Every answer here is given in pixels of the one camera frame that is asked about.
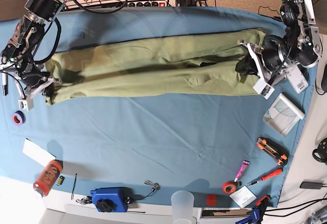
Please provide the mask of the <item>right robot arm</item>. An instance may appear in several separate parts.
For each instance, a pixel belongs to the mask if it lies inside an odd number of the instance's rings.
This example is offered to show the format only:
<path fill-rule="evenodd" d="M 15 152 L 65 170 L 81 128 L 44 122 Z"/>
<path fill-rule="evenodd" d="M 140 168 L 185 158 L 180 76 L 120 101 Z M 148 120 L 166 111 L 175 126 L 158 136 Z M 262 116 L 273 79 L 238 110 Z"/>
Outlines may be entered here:
<path fill-rule="evenodd" d="M 31 110 L 33 98 L 41 93 L 50 97 L 54 85 L 61 80 L 44 71 L 44 65 L 54 55 L 61 35 L 61 24 L 57 19 L 67 0 L 28 0 L 25 4 L 27 13 L 17 24 L 13 36 L 1 52 L 1 75 L 3 94 L 8 94 L 8 78 L 16 83 L 20 98 L 20 109 Z M 34 60 L 37 47 L 48 29 L 45 24 L 56 24 L 57 35 L 54 46 L 47 57 Z"/>

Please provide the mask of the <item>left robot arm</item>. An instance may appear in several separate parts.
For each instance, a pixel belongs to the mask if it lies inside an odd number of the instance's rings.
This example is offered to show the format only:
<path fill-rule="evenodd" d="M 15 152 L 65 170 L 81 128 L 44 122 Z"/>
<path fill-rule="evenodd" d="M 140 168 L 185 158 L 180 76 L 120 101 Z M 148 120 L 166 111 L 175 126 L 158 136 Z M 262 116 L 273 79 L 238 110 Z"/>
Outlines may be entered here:
<path fill-rule="evenodd" d="M 322 57 L 322 43 L 316 24 L 312 0 L 282 0 L 280 17 L 286 26 L 284 37 L 268 35 L 261 46 L 239 40 L 248 50 L 244 61 L 236 66 L 242 75 L 256 75 L 253 86 L 265 99 L 274 92 L 274 86 L 287 79 L 299 94 L 308 87 L 300 67 L 310 69 Z"/>

